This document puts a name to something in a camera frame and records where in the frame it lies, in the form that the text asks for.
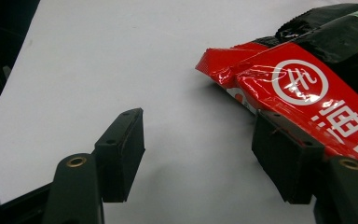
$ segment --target snack bag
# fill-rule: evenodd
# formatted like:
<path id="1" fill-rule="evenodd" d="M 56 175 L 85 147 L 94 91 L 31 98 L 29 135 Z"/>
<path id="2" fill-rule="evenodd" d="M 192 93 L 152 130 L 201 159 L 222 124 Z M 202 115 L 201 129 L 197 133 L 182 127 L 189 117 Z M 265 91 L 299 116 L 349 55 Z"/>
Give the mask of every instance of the snack bag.
<path id="1" fill-rule="evenodd" d="M 275 111 L 358 160 L 358 4 L 310 10 L 275 36 L 207 49 L 196 67 L 252 112 Z"/>

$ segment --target white table surface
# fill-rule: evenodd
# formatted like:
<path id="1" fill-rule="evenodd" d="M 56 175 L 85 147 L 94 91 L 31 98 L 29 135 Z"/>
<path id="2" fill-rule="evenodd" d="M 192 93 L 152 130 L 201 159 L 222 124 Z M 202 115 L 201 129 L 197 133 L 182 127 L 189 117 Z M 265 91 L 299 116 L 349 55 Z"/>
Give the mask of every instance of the white table surface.
<path id="1" fill-rule="evenodd" d="M 254 116 L 194 66 L 338 0 L 41 0 L 0 98 L 0 202 L 52 181 L 141 107 L 146 152 L 106 223 L 314 223 L 251 151 Z"/>

